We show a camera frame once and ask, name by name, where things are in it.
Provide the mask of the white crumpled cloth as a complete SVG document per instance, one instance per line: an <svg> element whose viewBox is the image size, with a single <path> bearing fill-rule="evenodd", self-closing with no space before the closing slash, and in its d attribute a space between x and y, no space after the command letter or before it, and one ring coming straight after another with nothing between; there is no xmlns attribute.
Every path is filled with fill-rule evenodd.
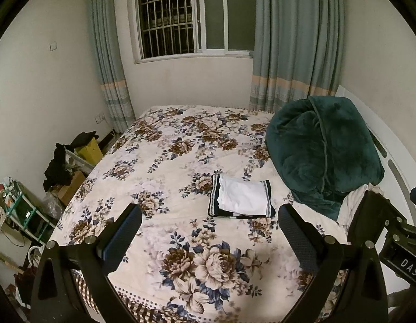
<svg viewBox="0 0 416 323"><path fill-rule="evenodd" d="M341 208L338 213L338 218L336 220L339 226L343 227L345 230L349 229L355 212L358 210L358 207L367 191L372 191L380 195L384 195L384 192L380 187L374 186L371 183L364 184L358 189L348 193L347 196L343 199Z"/></svg>

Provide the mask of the dark green plush blanket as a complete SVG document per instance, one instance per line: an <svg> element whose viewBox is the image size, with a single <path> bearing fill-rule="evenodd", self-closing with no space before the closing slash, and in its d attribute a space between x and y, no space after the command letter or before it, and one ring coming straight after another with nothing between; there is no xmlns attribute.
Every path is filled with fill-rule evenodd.
<svg viewBox="0 0 416 323"><path fill-rule="evenodd" d="M345 97L285 104L268 124L265 144L294 199L333 220L349 192L384 178L370 131Z"/></svg>

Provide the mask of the grey-green curtain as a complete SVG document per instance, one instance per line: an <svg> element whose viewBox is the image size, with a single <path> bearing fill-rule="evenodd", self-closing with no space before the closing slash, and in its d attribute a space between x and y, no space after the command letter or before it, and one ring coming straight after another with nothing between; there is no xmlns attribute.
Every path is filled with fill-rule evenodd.
<svg viewBox="0 0 416 323"><path fill-rule="evenodd" d="M118 133L135 121L117 36L114 0L88 0L88 26L100 89Z"/></svg>
<svg viewBox="0 0 416 323"><path fill-rule="evenodd" d="M335 95L344 29L344 0L256 0L250 109Z"/></svg>

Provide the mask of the white t-shirt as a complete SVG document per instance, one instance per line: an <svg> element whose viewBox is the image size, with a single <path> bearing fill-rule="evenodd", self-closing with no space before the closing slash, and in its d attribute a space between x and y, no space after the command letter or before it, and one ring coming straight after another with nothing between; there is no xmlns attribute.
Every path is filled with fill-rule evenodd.
<svg viewBox="0 0 416 323"><path fill-rule="evenodd" d="M269 197L264 182L245 182L219 176L219 208L233 214L262 216L269 210Z"/></svg>

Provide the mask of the right grey-green curtain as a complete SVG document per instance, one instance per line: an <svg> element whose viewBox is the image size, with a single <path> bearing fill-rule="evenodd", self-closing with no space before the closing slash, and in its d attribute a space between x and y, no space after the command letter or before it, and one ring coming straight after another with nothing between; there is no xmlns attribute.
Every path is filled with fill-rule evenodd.
<svg viewBox="0 0 416 323"><path fill-rule="evenodd" d="M250 109L335 95L344 29L344 0L256 0Z"/></svg>

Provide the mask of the wall power outlet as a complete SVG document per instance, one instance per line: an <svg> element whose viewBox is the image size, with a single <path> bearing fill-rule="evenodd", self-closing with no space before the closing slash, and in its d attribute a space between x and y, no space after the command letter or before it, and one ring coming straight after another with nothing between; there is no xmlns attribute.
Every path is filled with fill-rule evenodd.
<svg viewBox="0 0 416 323"><path fill-rule="evenodd" d="M95 117L95 122L97 124L101 123L102 121L104 121L106 119L104 114L99 114Z"/></svg>

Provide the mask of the black clothes on pile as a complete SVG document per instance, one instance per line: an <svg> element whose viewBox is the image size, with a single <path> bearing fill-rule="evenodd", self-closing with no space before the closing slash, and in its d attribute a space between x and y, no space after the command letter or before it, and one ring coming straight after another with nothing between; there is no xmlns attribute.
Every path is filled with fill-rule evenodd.
<svg viewBox="0 0 416 323"><path fill-rule="evenodd" d="M70 185L73 179L73 173L66 166L66 151L75 152L76 148L87 145L92 139L97 139L98 134L95 131L80 133L70 144L55 145L54 157L50 161L44 175L46 179L43 182L44 191L48 192L55 186Z"/></svg>

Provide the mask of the yellow box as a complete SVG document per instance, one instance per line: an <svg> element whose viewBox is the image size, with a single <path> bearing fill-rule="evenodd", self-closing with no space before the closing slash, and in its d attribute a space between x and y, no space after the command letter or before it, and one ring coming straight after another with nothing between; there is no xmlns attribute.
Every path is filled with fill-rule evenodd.
<svg viewBox="0 0 416 323"><path fill-rule="evenodd" d="M76 153L92 166L96 166L103 159L103 153L95 138L92 138L84 147L77 148Z"/></svg>

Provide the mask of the black grey striped folded garment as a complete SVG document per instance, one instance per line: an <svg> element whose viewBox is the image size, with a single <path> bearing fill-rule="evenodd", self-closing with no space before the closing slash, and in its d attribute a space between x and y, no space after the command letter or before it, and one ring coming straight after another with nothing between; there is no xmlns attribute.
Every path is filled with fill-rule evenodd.
<svg viewBox="0 0 416 323"><path fill-rule="evenodd" d="M214 174L207 214L236 219L272 218L276 211L271 203L271 183L268 180L245 182Z"/></svg>

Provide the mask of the left grey-green curtain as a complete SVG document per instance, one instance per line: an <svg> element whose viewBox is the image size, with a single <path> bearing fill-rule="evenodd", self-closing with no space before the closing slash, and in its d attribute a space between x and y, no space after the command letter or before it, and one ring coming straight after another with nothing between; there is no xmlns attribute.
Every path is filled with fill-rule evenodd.
<svg viewBox="0 0 416 323"><path fill-rule="evenodd" d="M88 26L100 89L118 133L135 121L117 36L114 0L88 0Z"/></svg>

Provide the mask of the floral bed cover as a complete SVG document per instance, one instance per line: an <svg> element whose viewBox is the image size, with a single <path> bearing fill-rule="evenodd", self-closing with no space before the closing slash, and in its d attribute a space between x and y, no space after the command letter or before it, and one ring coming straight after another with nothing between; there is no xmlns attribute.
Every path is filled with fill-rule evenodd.
<svg viewBox="0 0 416 323"><path fill-rule="evenodd" d="M110 282L144 322L280 322L309 284L276 217L208 214L212 177L269 181L293 203L265 148L267 112L152 107L118 139L63 212L52 239L97 236L139 206L143 222Z"/></svg>

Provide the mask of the cardboard box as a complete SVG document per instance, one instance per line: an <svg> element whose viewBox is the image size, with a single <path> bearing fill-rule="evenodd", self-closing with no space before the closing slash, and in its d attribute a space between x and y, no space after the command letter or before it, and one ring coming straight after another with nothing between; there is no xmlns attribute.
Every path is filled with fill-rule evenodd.
<svg viewBox="0 0 416 323"><path fill-rule="evenodd" d="M63 205L67 206L82 183L85 181L85 175L81 171L75 171L71 183L66 186L62 186L57 192L58 199Z"/></svg>

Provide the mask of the barred window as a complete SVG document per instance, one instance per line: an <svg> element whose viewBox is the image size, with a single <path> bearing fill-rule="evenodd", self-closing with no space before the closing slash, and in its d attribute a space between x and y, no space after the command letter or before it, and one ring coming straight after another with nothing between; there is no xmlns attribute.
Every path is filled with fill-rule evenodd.
<svg viewBox="0 0 416 323"><path fill-rule="evenodd" d="M128 10L137 63L254 52L256 0L128 0Z"/></svg>

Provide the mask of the white bed headboard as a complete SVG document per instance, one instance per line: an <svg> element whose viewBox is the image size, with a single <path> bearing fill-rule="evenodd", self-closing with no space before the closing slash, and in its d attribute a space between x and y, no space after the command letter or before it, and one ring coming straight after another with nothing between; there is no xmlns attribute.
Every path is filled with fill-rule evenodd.
<svg viewBox="0 0 416 323"><path fill-rule="evenodd" d="M348 99L360 112L384 168L384 178L377 186L384 192L384 197L405 216L407 222L416 227L416 162L387 124L357 96L344 87L338 89L336 96ZM379 252L382 250L386 234L387 231L384 230L375 243ZM405 285L399 282L405 281L404 279L398 277L385 264L382 268L389 293L405 288Z"/></svg>

